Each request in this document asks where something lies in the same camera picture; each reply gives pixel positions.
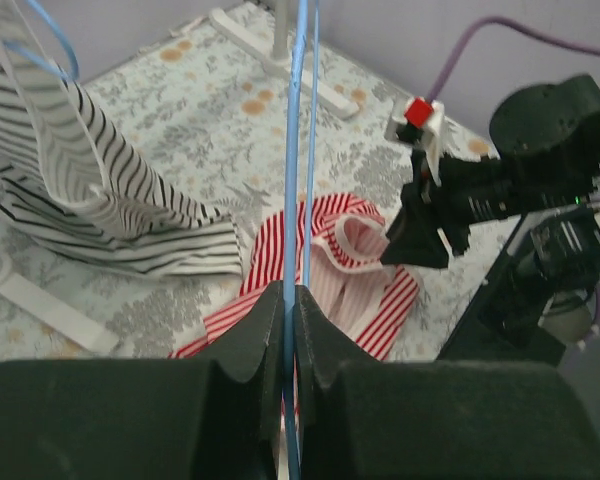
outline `black and white striped cloth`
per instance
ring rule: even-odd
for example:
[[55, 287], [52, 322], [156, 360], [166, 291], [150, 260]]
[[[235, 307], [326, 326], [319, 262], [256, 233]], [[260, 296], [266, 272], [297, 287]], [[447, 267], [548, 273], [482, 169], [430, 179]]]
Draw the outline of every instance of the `black and white striped cloth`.
[[[12, 0], [0, 41], [43, 56]], [[0, 42], [0, 216], [59, 255], [127, 274], [242, 274], [230, 215], [175, 190], [88, 93]]]

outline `clothing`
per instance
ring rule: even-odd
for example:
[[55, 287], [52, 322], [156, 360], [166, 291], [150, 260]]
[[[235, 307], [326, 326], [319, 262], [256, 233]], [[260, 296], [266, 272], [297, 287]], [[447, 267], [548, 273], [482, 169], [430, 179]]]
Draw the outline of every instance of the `clothing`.
[[[302, 275], [305, 208], [301, 202], [296, 218], [296, 282]], [[389, 354], [420, 289], [407, 268], [380, 263], [388, 245], [384, 223], [374, 205], [353, 194], [331, 194], [313, 203], [309, 290], [340, 330], [381, 360]], [[283, 232], [283, 212], [266, 219], [238, 298], [206, 317], [206, 336], [172, 352], [171, 358], [195, 355], [218, 339], [244, 318], [270, 282], [282, 279]]]
[[0, 217], [59, 255], [149, 277], [242, 274], [226, 213], [156, 173], [76, 83], [6, 51], [44, 54], [0, 0]]

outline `white pole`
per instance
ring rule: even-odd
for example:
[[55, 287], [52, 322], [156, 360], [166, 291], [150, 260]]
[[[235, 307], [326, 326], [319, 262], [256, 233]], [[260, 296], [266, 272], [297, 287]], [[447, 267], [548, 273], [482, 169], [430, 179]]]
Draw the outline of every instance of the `white pole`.
[[276, 1], [276, 24], [273, 30], [273, 48], [271, 58], [276, 61], [286, 60], [289, 56], [289, 0]]

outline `red block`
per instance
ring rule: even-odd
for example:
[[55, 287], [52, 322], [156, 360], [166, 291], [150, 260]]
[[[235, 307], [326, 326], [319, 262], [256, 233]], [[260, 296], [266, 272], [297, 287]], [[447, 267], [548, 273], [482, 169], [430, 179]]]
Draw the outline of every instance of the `red block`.
[[433, 107], [425, 102], [424, 99], [417, 97], [407, 111], [404, 112], [404, 118], [415, 127], [422, 128], [432, 113]]

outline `white stand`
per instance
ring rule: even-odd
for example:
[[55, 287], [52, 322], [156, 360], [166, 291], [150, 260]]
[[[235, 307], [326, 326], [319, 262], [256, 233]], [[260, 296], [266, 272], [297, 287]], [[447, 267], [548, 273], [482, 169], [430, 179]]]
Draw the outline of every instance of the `white stand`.
[[[273, 45], [263, 41], [242, 25], [233, 21], [222, 9], [211, 10], [209, 21], [216, 30], [249, 55], [261, 61], [265, 72], [269, 75], [275, 75], [285, 80], [289, 79], [291, 74], [291, 56], [289, 55], [287, 42], [289, 35], [289, 0], [277, 1]], [[305, 93], [311, 93], [312, 89], [313, 77], [305, 70], [302, 75], [302, 90]], [[356, 102], [345, 98], [322, 82], [318, 83], [318, 102], [343, 120], [355, 115], [360, 110]]]
[[95, 354], [110, 354], [120, 341], [102, 325], [14, 272], [11, 258], [4, 254], [0, 254], [0, 295]]

